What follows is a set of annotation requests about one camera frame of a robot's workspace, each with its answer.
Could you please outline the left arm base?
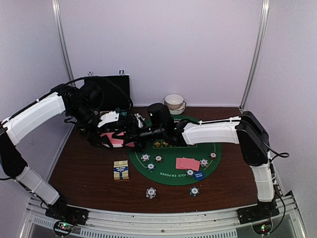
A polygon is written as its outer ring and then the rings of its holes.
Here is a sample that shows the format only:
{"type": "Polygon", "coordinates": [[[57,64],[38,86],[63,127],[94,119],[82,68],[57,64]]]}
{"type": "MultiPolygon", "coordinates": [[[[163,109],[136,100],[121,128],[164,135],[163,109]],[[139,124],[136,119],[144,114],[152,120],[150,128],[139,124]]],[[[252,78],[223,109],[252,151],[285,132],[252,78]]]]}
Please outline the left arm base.
{"type": "Polygon", "coordinates": [[[88,219],[89,211],[83,208],[67,206],[66,212],[58,214],[53,212],[52,209],[48,208],[45,215],[56,220],[66,221],[74,225],[85,225],[88,219]]]}

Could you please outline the red-backed card deck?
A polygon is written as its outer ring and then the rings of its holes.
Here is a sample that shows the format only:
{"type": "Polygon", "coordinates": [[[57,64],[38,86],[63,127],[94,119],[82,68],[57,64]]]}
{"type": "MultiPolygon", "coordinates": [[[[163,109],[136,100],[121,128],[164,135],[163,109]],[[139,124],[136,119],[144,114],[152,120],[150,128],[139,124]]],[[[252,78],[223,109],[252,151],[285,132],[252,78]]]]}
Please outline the red-backed card deck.
{"type": "MultiPolygon", "coordinates": [[[[107,132],[107,133],[101,134],[101,137],[104,137],[104,136],[108,137],[114,148],[123,147],[123,139],[112,138],[113,134],[114,134],[114,132],[107,132]]],[[[122,136],[122,135],[124,135],[124,132],[121,132],[118,134],[118,136],[122,136]]],[[[102,145],[110,148],[109,145],[106,144],[106,142],[102,142],[102,145]]],[[[134,147],[134,143],[133,142],[127,143],[125,146],[126,147],[134,147]]]]}

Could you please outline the brown black chip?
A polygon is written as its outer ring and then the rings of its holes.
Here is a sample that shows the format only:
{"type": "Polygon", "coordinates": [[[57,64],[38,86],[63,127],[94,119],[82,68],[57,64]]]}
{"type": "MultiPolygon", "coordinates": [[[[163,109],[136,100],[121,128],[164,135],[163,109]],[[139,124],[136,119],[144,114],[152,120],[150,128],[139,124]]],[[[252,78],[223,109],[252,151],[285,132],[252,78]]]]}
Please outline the brown black chip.
{"type": "Polygon", "coordinates": [[[209,158],[210,158],[211,160],[217,159],[217,153],[215,153],[215,152],[209,153],[209,158]]]}
{"type": "Polygon", "coordinates": [[[163,161],[163,157],[161,155],[156,155],[155,158],[154,158],[154,161],[156,163],[160,163],[163,161]]]}

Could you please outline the green blue chip bottom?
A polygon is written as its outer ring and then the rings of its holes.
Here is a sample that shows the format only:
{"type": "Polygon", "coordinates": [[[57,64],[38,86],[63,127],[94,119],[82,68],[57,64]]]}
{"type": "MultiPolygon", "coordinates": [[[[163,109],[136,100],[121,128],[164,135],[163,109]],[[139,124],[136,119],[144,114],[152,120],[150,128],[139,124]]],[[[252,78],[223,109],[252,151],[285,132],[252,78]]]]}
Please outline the green blue chip bottom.
{"type": "Polygon", "coordinates": [[[189,178],[193,177],[194,173],[195,173],[195,171],[192,170],[192,169],[187,169],[186,172],[185,172],[186,176],[189,177],[189,178]]]}

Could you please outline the blue small blind button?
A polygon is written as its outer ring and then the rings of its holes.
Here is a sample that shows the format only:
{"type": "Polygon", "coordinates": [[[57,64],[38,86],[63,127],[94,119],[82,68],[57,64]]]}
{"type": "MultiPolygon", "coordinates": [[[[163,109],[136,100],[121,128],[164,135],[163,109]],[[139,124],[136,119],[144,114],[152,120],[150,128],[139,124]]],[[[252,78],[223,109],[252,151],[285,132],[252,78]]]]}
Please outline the blue small blind button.
{"type": "Polygon", "coordinates": [[[201,171],[194,172],[194,179],[203,180],[205,178],[205,174],[201,171]]]}

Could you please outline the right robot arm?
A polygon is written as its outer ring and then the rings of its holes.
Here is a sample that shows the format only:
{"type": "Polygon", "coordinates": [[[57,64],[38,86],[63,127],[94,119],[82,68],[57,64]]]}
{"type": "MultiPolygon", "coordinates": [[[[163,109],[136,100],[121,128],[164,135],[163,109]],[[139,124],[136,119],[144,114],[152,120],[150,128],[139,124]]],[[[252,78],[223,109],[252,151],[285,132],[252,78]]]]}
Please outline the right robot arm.
{"type": "MultiPolygon", "coordinates": [[[[268,133],[251,112],[240,116],[193,122],[184,119],[171,122],[167,107],[161,103],[149,106],[152,125],[147,126],[135,116],[127,118],[126,135],[143,149],[147,142],[163,139],[171,145],[185,146],[202,143],[225,144],[226,158],[233,157],[233,144],[240,145],[243,160],[252,169],[257,186],[257,205],[254,215],[264,219],[273,211],[275,191],[273,187],[273,167],[270,162],[268,133]]],[[[253,203],[248,176],[245,170],[233,160],[220,167],[213,178],[199,182],[203,194],[196,198],[186,198],[180,188],[159,186],[158,197],[152,201],[134,196],[135,208],[144,213],[176,213],[187,211],[207,211],[232,208],[253,203]]]]}

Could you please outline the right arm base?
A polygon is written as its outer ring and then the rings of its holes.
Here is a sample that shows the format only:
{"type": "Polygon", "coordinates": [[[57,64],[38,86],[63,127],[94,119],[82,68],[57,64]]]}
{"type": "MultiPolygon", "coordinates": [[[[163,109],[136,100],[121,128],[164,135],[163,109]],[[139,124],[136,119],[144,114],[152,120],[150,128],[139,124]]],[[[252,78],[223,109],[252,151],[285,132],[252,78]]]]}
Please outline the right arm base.
{"type": "Polygon", "coordinates": [[[253,223],[279,215],[279,209],[269,206],[250,206],[237,210],[240,224],[253,223]]]}

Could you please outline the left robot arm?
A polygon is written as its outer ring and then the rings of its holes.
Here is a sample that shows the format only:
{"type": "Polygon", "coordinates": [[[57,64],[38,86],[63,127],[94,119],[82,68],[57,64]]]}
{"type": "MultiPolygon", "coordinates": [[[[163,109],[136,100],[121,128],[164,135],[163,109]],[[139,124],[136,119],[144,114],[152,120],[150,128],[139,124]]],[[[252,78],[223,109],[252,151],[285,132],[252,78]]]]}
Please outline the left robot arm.
{"type": "Polygon", "coordinates": [[[81,88],[60,84],[0,124],[0,165],[4,173],[42,199],[60,220],[71,216],[66,198],[28,166],[16,145],[46,121],[65,113],[90,132],[89,141],[93,146],[106,143],[112,148],[110,140],[101,134],[106,124],[118,121],[119,114],[111,111],[101,115],[99,107],[103,99],[101,89],[94,82],[81,88]]]}

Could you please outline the blue tan ten chip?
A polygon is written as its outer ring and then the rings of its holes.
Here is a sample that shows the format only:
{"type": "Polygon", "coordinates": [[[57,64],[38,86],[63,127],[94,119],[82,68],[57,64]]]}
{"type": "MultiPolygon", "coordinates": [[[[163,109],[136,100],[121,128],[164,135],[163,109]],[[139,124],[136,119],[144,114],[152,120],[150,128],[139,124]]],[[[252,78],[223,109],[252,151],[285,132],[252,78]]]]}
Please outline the blue tan ten chip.
{"type": "Polygon", "coordinates": [[[151,156],[150,156],[149,154],[147,154],[147,153],[142,154],[142,156],[141,156],[141,160],[142,160],[143,162],[149,161],[150,158],[151,158],[151,156]]]}

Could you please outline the red card bottom player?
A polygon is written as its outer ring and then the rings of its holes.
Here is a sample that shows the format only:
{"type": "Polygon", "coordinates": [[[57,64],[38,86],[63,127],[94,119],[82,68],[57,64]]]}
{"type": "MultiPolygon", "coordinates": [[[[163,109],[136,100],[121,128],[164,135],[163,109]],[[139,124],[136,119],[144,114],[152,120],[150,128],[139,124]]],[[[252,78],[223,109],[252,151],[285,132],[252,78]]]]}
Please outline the red card bottom player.
{"type": "Polygon", "coordinates": [[[182,158],[176,158],[176,169],[179,169],[179,170],[184,170],[185,168],[183,166],[181,166],[181,163],[182,163],[182,158]]]}

